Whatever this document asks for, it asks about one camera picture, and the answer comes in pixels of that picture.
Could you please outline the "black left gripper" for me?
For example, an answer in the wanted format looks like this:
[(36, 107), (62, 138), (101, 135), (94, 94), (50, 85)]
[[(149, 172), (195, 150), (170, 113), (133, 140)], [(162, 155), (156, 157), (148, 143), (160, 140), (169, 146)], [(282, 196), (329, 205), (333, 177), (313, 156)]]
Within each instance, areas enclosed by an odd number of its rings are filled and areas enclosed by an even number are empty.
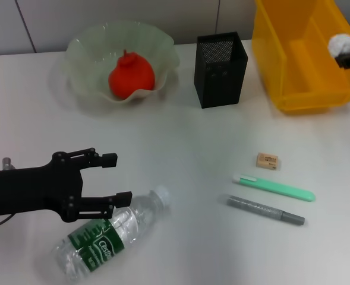
[(110, 168), (116, 153), (99, 154), (94, 148), (57, 155), (40, 167), (0, 170), (0, 216), (51, 210), (64, 222), (82, 219), (111, 219), (114, 208), (128, 207), (132, 192), (106, 197), (81, 197), (80, 170)]

